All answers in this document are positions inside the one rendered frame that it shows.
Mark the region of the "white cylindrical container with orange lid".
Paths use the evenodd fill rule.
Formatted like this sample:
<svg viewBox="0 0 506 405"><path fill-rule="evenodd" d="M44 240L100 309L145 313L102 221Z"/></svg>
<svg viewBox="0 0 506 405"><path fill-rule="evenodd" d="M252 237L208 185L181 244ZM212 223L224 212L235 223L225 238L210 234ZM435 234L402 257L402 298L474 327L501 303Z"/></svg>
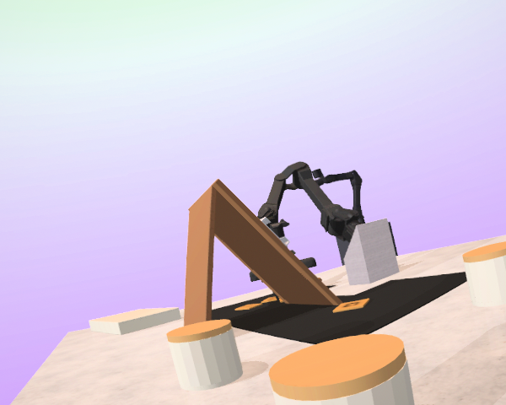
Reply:
<svg viewBox="0 0 506 405"><path fill-rule="evenodd" d="M167 332L167 338L182 389L206 391L243 375L230 320L178 327Z"/></svg>
<svg viewBox="0 0 506 405"><path fill-rule="evenodd" d="M506 305L506 242L463 254L471 303L488 307Z"/></svg>
<svg viewBox="0 0 506 405"><path fill-rule="evenodd" d="M403 342L387 334L312 345L269 371L276 405L415 405Z"/></svg>

